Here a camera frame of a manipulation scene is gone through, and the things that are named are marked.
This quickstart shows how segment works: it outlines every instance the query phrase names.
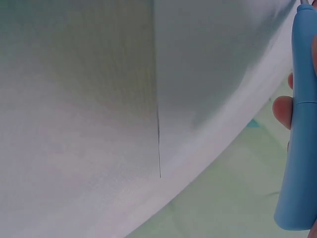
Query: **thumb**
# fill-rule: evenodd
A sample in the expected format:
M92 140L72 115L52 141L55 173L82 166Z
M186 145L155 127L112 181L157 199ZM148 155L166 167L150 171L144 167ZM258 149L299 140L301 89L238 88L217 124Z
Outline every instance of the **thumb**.
M308 234L308 238L317 238L317 222L313 225L313 228Z

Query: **toothbrush handle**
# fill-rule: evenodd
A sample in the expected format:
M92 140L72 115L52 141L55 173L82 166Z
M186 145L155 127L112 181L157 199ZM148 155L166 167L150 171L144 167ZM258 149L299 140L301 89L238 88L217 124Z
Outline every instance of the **toothbrush handle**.
M317 12L297 8L292 31L293 115L288 158L274 219L285 230L308 230L317 218L317 78L312 42Z

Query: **hand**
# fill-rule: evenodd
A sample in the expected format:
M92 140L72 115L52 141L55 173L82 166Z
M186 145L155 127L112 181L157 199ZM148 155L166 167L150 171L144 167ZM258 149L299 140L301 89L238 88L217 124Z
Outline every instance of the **hand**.
M313 1L313 7L317 9L317 0ZM315 73L317 75L317 35L314 37L312 44L312 56ZM288 85L293 89L293 73L288 76ZM273 103L273 114L276 119L287 129L291 128L293 99L288 96L278 97ZM308 234L308 238L317 238L317 221Z

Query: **blue handle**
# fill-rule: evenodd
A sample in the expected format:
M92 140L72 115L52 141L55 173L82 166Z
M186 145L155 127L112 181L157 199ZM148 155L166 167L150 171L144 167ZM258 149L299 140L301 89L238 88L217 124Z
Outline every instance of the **blue handle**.
M317 78L312 42L317 11L297 8L292 31L293 116L288 158L274 219L285 230L312 228L317 219Z

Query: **green floor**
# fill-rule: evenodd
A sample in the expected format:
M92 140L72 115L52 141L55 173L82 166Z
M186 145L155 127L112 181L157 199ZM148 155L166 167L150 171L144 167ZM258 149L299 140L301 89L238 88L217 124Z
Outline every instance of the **green floor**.
M305 238L286 232L273 213L289 132L272 115L284 82L248 127L200 176L129 238Z

